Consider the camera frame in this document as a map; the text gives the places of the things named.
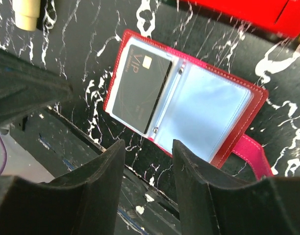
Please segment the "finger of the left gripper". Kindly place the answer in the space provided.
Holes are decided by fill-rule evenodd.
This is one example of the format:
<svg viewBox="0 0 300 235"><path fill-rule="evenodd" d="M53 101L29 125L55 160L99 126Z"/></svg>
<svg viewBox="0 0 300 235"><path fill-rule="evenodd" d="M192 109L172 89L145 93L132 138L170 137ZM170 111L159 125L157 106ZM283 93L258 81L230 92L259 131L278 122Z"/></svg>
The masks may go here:
<svg viewBox="0 0 300 235"><path fill-rule="evenodd" d="M66 79L0 48L0 127L72 97L73 88Z"/></svg>

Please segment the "black credit card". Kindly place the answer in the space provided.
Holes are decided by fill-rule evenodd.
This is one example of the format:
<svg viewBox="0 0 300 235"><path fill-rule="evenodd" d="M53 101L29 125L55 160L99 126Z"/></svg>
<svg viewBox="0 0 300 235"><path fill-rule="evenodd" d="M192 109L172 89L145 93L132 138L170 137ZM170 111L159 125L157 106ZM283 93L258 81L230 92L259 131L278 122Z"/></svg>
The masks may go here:
<svg viewBox="0 0 300 235"><path fill-rule="evenodd" d="M130 45L112 114L146 134L172 65L170 57Z"/></svg>

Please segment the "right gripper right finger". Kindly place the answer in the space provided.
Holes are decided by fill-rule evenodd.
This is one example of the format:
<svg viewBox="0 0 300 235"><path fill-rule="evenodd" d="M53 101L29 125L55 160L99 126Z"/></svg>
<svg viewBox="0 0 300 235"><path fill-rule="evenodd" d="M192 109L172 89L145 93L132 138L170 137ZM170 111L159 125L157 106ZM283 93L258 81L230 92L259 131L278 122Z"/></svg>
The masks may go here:
<svg viewBox="0 0 300 235"><path fill-rule="evenodd" d="M300 235L300 177L246 182L173 142L184 235Z"/></svg>

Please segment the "red leather card holder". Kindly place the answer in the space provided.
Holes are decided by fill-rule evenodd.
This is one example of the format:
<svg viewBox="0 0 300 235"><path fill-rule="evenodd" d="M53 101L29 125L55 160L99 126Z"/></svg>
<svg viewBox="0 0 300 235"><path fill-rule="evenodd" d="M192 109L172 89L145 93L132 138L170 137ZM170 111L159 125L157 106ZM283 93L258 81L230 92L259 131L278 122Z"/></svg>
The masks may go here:
<svg viewBox="0 0 300 235"><path fill-rule="evenodd" d="M130 45L170 57L173 63L146 134L112 114ZM268 95L264 88L128 29L103 108L167 155L172 154L174 140L217 168L233 153L261 179L272 176L271 167L263 147L245 132Z"/></svg>

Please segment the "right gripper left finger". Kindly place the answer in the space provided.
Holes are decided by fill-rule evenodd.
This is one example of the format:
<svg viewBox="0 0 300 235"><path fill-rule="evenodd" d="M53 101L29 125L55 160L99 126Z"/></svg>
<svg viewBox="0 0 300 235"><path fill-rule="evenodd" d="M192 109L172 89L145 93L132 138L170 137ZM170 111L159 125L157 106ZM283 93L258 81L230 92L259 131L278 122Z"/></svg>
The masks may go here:
<svg viewBox="0 0 300 235"><path fill-rule="evenodd" d="M0 176L0 235L112 235L125 142L49 183Z"/></svg>

